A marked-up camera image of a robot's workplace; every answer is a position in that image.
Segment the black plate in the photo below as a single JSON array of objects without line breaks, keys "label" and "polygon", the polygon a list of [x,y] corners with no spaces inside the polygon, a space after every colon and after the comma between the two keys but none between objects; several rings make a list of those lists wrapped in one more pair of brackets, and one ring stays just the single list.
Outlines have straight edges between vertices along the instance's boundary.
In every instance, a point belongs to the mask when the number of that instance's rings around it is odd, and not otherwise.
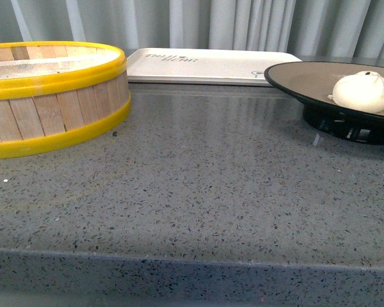
[{"label": "black plate", "polygon": [[349,63],[292,62],[269,67],[266,80],[305,105],[303,117],[311,126],[358,143],[384,144],[384,111],[367,113],[338,106],[328,98],[336,82],[363,70],[384,67]]}]

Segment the countertop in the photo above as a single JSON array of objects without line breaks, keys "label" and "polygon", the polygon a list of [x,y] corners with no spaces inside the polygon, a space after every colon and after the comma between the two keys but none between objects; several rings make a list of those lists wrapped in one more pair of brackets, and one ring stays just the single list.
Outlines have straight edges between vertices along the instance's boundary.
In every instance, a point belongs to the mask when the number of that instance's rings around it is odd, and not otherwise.
[{"label": "countertop", "polygon": [[0,253],[384,274],[384,146],[273,88],[130,89],[112,131],[0,160]]}]

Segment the white bun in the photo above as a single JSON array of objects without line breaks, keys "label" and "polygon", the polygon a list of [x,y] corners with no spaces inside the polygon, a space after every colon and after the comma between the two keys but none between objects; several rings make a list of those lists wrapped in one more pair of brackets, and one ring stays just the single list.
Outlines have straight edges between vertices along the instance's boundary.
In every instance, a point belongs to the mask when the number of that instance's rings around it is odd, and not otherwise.
[{"label": "white bun", "polygon": [[340,79],[329,96],[336,104],[357,111],[384,110],[384,78],[377,72],[363,71]]}]

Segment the yellow rim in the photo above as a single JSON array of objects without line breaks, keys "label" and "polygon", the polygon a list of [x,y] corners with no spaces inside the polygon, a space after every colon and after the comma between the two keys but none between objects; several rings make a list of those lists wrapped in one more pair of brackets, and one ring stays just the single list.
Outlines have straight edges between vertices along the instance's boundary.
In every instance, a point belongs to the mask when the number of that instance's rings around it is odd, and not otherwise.
[{"label": "yellow rim", "polygon": [[126,70],[126,58],[123,50],[110,45],[88,42],[20,42],[0,43],[0,48],[27,47],[27,46],[75,46],[107,49],[117,53],[117,58],[95,67],[62,72],[53,75],[36,77],[1,79],[0,100],[24,98],[59,93],[61,91],[76,90],[97,83],[110,80]]},{"label": "yellow rim", "polygon": [[84,127],[42,138],[0,143],[0,159],[41,154],[82,143],[112,129],[126,119],[130,112],[131,97],[118,111]]}]

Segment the dish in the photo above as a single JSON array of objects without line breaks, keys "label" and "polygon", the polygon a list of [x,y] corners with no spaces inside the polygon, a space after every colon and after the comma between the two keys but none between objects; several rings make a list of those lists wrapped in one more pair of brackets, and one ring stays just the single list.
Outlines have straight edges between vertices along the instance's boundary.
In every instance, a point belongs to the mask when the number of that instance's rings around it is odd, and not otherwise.
[{"label": "dish", "polygon": [[283,52],[206,49],[139,49],[128,57],[129,82],[271,86],[267,67],[300,61]]},{"label": "dish", "polygon": [[384,77],[384,67],[328,62],[277,64],[267,68],[264,75],[271,85],[305,105],[303,117],[311,126],[357,143],[384,144],[384,111],[348,109],[328,98],[339,79],[363,70]]}]

